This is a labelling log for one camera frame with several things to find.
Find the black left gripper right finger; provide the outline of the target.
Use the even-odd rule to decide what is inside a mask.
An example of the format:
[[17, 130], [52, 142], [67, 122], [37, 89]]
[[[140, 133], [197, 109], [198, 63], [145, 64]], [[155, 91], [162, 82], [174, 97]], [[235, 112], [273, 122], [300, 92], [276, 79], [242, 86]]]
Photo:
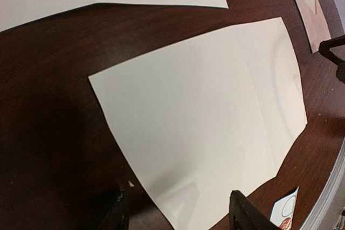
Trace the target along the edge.
[[230, 195], [229, 205], [230, 229], [241, 230], [279, 230], [269, 221], [240, 191]]

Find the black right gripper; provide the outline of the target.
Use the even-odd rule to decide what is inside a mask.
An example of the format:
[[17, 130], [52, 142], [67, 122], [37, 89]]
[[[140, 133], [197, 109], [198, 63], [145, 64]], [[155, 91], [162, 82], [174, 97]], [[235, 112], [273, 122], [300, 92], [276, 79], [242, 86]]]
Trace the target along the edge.
[[337, 65], [336, 78], [342, 83], [345, 83], [345, 62], [337, 57], [331, 51], [331, 48], [344, 45], [344, 39], [345, 35], [342, 35], [330, 40], [322, 41], [319, 45], [319, 53], [323, 57]]

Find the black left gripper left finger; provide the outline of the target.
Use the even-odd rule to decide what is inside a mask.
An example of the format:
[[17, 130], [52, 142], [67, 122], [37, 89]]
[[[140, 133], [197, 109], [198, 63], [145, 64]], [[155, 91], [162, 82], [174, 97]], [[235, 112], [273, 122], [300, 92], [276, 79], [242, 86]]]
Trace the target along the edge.
[[122, 186], [101, 192], [92, 205], [95, 216], [88, 229], [129, 229], [129, 197]]

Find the cream envelope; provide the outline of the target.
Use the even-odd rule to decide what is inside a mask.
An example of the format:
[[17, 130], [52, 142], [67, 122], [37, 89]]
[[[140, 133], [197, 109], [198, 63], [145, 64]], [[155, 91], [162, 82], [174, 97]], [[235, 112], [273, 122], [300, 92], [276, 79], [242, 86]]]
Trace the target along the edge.
[[319, 0], [295, 0], [307, 33], [312, 53], [319, 50], [320, 43], [331, 39], [326, 18]]

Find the cream letter paper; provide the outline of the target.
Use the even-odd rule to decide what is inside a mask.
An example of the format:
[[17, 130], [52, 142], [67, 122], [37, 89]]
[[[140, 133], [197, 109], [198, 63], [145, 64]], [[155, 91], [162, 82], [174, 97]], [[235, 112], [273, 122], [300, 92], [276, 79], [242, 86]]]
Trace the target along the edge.
[[228, 26], [89, 77], [128, 164], [174, 229], [210, 229], [274, 178], [307, 116], [283, 19]]

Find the sticker sheet with seals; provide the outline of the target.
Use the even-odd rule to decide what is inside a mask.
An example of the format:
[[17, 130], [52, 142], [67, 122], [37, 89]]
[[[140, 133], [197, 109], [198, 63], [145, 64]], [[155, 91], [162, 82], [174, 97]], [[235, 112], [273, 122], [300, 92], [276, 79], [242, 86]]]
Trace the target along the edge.
[[279, 229], [287, 230], [292, 228], [298, 191], [299, 187], [297, 186], [273, 204], [270, 222]]

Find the front aluminium rail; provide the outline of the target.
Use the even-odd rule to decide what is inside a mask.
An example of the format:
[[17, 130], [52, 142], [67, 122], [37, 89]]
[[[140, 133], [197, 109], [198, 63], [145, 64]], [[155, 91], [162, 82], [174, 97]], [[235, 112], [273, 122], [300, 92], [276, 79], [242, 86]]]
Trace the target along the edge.
[[317, 202], [301, 229], [341, 229], [344, 226], [344, 144]]

